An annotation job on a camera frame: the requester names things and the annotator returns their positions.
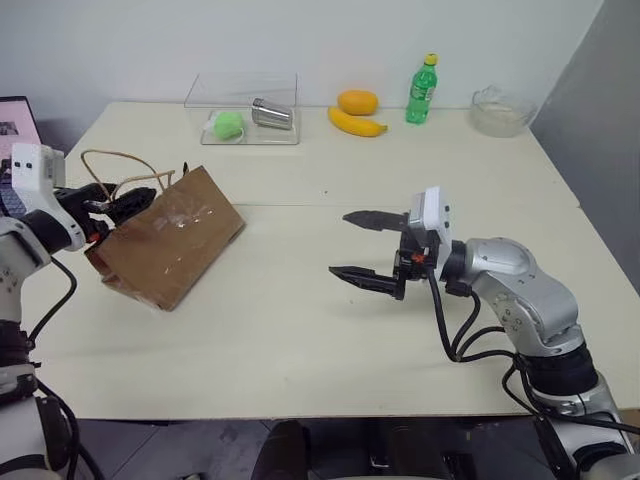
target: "plastic bottle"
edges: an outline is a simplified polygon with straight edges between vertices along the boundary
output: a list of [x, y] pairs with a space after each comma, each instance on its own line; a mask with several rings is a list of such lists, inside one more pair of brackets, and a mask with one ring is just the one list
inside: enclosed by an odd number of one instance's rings
[[413, 76], [411, 90], [409, 91], [409, 105], [407, 105], [406, 120], [409, 123], [421, 124], [427, 119], [429, 106], [433, 98], [433, 92], [438, 84], [436, 64], [438, 55], [428, 54], [424, 59], [424, 65]]

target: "clear bowl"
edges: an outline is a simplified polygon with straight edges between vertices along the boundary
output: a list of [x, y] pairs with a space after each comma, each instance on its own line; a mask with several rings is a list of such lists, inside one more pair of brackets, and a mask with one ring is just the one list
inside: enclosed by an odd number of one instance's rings
[[525, 130], [537, 109], [535, 103], [490, 85], [473, 94], [471, 124], [491, 137], [513, 137]]

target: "green tennis ball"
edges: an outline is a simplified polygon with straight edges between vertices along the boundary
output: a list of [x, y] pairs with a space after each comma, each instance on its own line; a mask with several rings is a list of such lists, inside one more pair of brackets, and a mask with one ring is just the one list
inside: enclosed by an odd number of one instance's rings
[[238, 112], [221, 112], [213, 124], [214, 135], [223, 141], [242, 135], [243, 129], [244, 120]]

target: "clear plastic box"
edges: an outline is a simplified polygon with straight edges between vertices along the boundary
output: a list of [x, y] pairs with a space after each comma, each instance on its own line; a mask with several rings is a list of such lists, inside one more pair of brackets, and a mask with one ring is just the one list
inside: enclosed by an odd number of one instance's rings
[[[184, 108], [202, 145], [295, 145], [300, 141], [295, 73], [200, 73], [184, 101]], [[263, 99], [291, 112], [291, 129], [254, 123], [252, 104]], [[243, 119], [242, 135], [221, 140], [213, 123], [221, 112], [237, 112]]]

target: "floor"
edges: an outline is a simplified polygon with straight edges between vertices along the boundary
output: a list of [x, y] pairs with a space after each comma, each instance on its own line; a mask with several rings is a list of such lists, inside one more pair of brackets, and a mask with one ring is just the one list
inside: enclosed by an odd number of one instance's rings
[[[442, 450], [472, 453], [478, 479], [552, 480], [530, 420], [423, 419]], [[105, 477], [177, 480], [192, 473], [207, 480], [249, 480], [274, 421], [193, 421], [169, 425], [81, 420], [83, 444]], [[311, 480], [365, 475], [365, 419], [302, 420], [311, 439]], [[99, 449], [99, 445], [109, 445]], [[80, 465], [78, 479], [90, 479]]]

